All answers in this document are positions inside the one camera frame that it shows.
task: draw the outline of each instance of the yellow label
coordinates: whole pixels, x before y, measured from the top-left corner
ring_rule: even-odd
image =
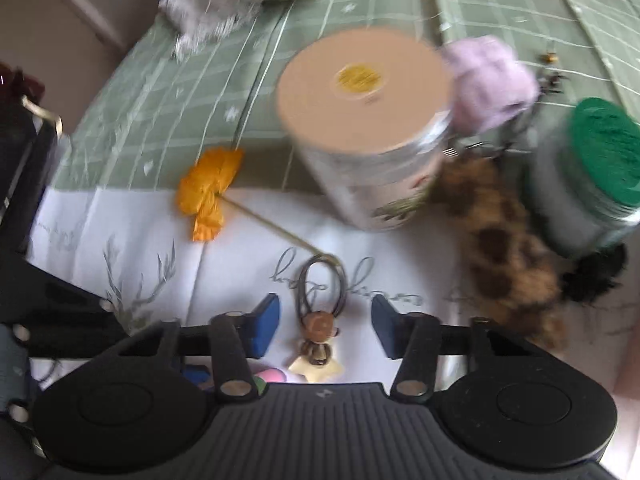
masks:
[[[366,94],[380,88],[382,76],[363,63],[347,65],[338,72],[338,85],[354,94]]]

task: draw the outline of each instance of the screw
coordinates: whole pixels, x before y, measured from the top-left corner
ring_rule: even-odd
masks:
[[[25,343],[31,338],[29,329],[23,325],[14,325],[13,330],[14,336],[18,341],[22,341],[23,343]]]
[[[31,439],[31,445],[33,446],[33,452],[42,458],[46,458],[46,455],[44,454],[44,450],[42,449],[42,446],[40,445],[40,442],[38,441],[37,438],[33,437]]]
[[[396,386],[396,390],[408,397],[420,397],[429,389],[422,381],[407,380],[399,382],[398,386]]]
[[[100,308],[105,312],[113,312],[113,303],[111,303],[111,301],[102,298],[98,304],[100,304]]]
[[[230,397],[244,397],[251,391],[251,385],[246,381],[234,379],[223,383],[220,391]]]
[[[9,405],[9,416],[18,424],[24,424],[29,420],[29,412],[18,404]]]

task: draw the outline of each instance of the beige lid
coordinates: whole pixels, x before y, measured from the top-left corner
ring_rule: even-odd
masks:
[[[280,119],[303,144],[373,154],[404,146],[450,106],[452,79],[433,47],[390,28],[316,41],[286,66]]]

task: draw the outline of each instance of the keychain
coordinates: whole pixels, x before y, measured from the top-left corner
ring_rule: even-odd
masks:
[[[313,264],[323,263],[338,277],[338,299],[331,312],[313,311],[306,296],[306,277]],[[319,383],[343,372],[335,360],[329,341],[338,335],[335,318],[344,309],[347,297],[347,278],[340,261],[330,254],[316,254],[300,270],[296,287],[296,311],[302,326],[305,341],[300,347],[300,355],[289,367],[293,373],[306,377],[310,383]]]
[[[538,98],[529,110],[515,116],[509,121],[507,132],[500,140],[502,147],[496,156],[497,160],[503,158],[507,150],[515,144],[516,140],[530,129],[539,111],[542,109],[542,103],[545,97],[551,94],[564,93],[562,90],[562,80],[569,78],[554,69],[555,64],[558,62],[555,41],[549,41],[549,43],[547,43],[546,52],[540,56],[540,60],[543,61],[544,66],[540,68],[536,75],[536,79],[540,85]]]

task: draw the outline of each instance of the star charm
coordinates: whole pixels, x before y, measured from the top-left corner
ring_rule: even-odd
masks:
[[[340,375],[344,368],[335,359],[329,359],[329,362],[323,366],[315,366],[306,357],[299,356],[293,361],[289,371],[304,376],[308,383],[323,383],[331,377]]]
[[[225,121],[227,123],[231,123],[235,121],[240,115],[240,110],[238,110],[235,106],[230,106],[225,111]]]

